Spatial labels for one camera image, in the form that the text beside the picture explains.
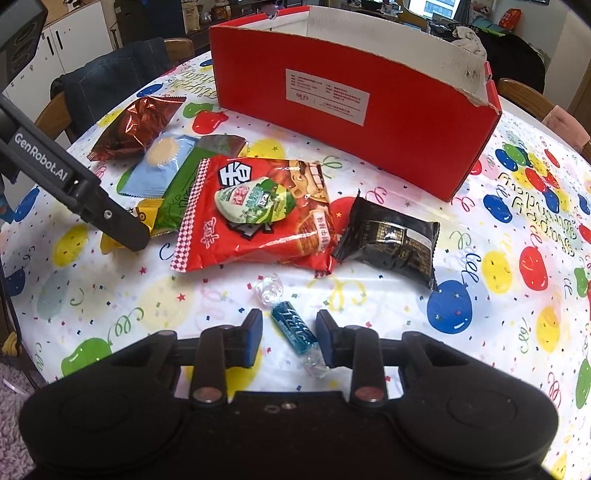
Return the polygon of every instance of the red box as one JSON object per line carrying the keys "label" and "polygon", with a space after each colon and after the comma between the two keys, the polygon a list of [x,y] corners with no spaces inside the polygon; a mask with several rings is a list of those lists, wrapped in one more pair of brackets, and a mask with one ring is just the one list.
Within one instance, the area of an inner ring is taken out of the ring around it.
{"label": "red box", "polygon": [[486,61],[405,25],[298,7],[210,28],[220,106],[450,201],[501,116]]}

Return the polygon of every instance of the yellow cord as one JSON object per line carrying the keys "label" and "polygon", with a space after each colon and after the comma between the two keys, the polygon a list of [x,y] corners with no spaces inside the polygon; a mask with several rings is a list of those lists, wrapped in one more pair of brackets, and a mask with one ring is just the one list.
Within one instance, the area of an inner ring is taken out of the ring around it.
{"label": "yellow cord", "polygon": [[3,355],[18,356],[17,333],[16,332],[11,332],[11,334],[8,335],[8,338],[4,342],[4,345],[2,346],[2,354]]}

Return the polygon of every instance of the red-brown shiny wrapper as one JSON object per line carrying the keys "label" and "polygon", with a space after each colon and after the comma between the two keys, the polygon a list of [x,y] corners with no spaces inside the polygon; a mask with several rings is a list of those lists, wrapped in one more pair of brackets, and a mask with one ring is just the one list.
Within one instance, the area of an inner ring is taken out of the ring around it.
{"label": "red-brown shiny wrapper", "polygon": [[143,155],[187,97],[138,98],[105,129],[88,154],[92,161]]}

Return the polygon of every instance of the pink cloth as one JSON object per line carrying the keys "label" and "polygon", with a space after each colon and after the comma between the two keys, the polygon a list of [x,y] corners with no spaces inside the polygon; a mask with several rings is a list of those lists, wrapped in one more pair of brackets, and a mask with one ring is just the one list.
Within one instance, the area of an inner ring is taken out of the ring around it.
{"label": "pink cloth", "polygon": [[577,122],[576,118],[558,105],[542,120],[542,123],[579,153],[591,140],[587,131]]}

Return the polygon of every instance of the tablecloth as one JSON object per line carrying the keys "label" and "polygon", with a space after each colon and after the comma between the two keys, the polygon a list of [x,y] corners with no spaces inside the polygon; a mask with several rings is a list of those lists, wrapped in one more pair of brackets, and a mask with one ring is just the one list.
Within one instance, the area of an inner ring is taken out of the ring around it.
{"label": "tablecloth", "polygon": [[[248,95],[241,79],[236,87]],[[35,187],[20,206],[30,208],[26,217],[2,228],[0,248],[24,345],[46,379],[160,329],[188,338],[214,325],[238,325],[260,306],[256,282],[276,274],[285,299],[310,325],[318,309],[328,309],[338,324],[371,327],[383,338],[417,330],[536,386],[560,415],[544,465],[558,478],[590,475],[591,168],[581,157],[504,112],[471,175],[444,203],[312,138],[220,108],[206,53],[122,102],[70,148],[125,208],[138,202],[116,192],[131,162],[90,162],[86,155],[124,106],[137,96],[165,94],[213,106],[195,129],[194,108],[181,107],[169,132],[236,134],[248,140],[250,156],[320,162],[336,222],[358,190],[380,205],[440,222],[439,290],[354,261],[323,278],[246,262],[181,274],[170,270],[175,234],[152,239],[139,253],[102,255],[100,232]],[[424,136],[429,141],[429,132]],[[397,158],[395,144],[384,154],[421,168],[420,145],[414,158]],[[386,369],[386,380],[390,397],[401,395],[396,368]],[[230,394],[340,389],[348,395],[349,382],[345,368],[321,380],[309,376],[268,312],[255,366],[228,372]]]}

